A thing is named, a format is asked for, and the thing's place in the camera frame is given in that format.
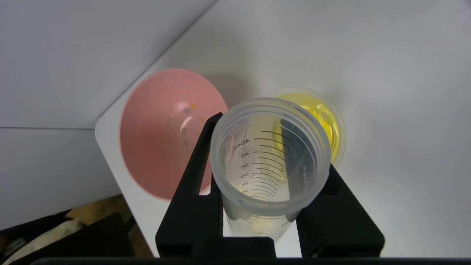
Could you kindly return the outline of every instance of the beige cloth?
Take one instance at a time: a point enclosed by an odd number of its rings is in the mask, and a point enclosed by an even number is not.
[[[56,226],[55,228],[45,232],[39,237],[33,239],[33,241],[26,244],[24,247],[20,248],[15,252],[9,259],[7,259],[3,265],[8,265],[15,260],[21,259],[22,257],[33,253],[49,244],[52,244],[72,233],[77,232],[82,228],[82,224],[78,219],[65,221],[62,224]]]

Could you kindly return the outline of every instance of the black holder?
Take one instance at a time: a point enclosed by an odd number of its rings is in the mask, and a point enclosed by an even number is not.
[[[222,198],[214,177],[200,196],[211,135],[208,119],[155,235],[161,257],[275,257],[270,238],[223,238]],[[384,236],[331,165],[326,185],[296,218],[303,257],[378,257]]]

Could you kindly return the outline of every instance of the pink bowl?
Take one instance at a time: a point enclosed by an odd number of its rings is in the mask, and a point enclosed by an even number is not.
[[[161,199],[171,199],[206,120],[226,104],[204,77],[183,69],[158,72],[131,94],[121,116],[120,147],[136,183]],[[211,183],[206,164],[201,191]]]

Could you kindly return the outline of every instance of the clear plastic cup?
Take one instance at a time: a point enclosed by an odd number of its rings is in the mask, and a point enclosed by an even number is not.
[[[219,120],[210,156],[231,233],[277,240],[322,190],[331,153],[322,125],[306,110],[258,98]]]

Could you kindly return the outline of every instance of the white backdrop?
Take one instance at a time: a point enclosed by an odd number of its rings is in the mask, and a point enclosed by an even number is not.
[[[95,123],[213,2],[0,1],[0,230],[119,193]]]

